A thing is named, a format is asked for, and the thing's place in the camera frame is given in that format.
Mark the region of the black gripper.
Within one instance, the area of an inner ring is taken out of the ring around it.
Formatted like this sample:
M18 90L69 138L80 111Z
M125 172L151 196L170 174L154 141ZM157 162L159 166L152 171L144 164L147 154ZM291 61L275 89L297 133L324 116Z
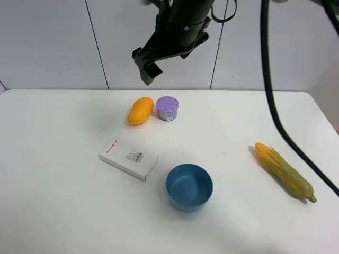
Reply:
M213 1L147 1L158 7L155 32L132 57L141 80L150 85L163 73L156 61L189 54L204 35Z

